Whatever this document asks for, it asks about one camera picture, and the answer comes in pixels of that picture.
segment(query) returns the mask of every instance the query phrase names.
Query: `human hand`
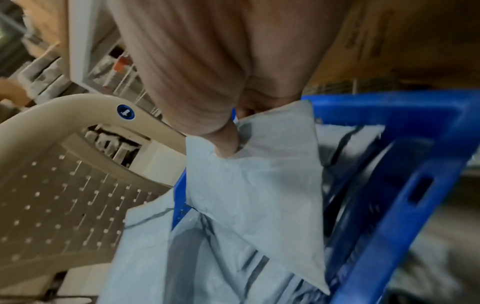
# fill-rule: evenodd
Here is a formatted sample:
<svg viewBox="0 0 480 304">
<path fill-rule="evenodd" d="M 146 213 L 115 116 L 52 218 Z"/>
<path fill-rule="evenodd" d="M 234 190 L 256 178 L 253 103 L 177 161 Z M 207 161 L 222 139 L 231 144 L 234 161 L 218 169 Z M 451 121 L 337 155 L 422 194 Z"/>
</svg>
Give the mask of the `human hand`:
<svg viewBox="0 0 480 304">
<path fill-rule="evenodd" d="M 231 121 L 300 98 L 350 0 L 109 0 L 146 91 L 175 129 L 229 157 Z"/>
</svg>

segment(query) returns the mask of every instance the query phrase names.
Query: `blue round sticker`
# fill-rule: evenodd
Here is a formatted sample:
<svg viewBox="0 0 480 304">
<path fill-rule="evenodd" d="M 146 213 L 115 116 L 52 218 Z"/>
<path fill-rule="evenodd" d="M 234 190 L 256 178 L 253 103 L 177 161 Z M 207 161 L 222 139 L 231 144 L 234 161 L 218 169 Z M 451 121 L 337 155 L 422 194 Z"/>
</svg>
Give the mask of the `blue round sticker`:
<svg viewBox="0 0 480 304">
<path fill-rule="evenodd" d="M 132 120 L 135 118 L 135 112 L 127 105 L 118 105 L 116 111 L 123 119 Z"/>
</svg>

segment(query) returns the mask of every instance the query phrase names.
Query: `blue basket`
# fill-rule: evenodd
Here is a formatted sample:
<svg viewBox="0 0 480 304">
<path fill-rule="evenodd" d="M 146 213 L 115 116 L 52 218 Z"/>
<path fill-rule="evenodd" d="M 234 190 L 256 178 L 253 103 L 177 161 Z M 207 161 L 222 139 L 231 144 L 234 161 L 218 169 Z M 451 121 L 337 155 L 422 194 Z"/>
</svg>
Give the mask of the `blue basket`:
<svg viewBox="0 0 480 304">
<path fill-rule="evenodd" d="M 303 99 L 312 102 L 315 117 L 325 124 L 385 125 L 374 145 L 379 151 L 392 144 L 361 193 L 345 207 L 326 243 L 329 302 L 377 303 L 410 244 L 480 143 L 480 90 Z M 185 187 L 184 172 L 174 188 L 173 226 L 190 209 Z M 332 209 L 337 207 L 326 204 L 324 222 L 335 222 L 338 212 Z"/>
</svg>

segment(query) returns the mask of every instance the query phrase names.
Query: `crate handle hole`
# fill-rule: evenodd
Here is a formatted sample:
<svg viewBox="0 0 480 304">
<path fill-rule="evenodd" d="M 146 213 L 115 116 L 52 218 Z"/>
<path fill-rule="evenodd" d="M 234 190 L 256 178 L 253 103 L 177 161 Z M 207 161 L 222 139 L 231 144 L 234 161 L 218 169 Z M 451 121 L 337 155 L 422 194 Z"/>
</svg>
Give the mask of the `crate handle hole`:
<svg viewBox="0 0 480 304">
<path fill-rule="evenodd" d="M 417 183 L 415 188 L 413 188 L 413 191 L 410 193 L 410 196 L 408 197 L 408 200 L 415 204 L 418 205 L 418 203 L 422 200 L 424 197 L 425 193 L 428 191 L 430 186 L 433 184 L 434 178 L 430 176 L 424 176 L 422 177 Z"/>
</svg>

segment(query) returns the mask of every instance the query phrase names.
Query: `beige basket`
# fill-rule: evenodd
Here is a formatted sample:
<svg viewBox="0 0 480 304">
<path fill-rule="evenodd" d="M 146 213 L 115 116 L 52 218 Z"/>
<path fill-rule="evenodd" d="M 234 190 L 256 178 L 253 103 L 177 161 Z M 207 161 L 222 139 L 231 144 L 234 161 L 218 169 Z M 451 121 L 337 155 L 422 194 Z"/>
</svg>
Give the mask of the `beige basket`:
<svg viewBox="0 0 480 304">
<path fill-rule="evenodd" d="M 121 118 L 119 104 L 135 118 Z M 76 133 L 97 124 L 186 152 L 184 135 L 112 96 L 60 97 L 1 123 L 0 287 L 111 261 L 126 210 L 171 188 L 113 162 Z"/>
</svg>

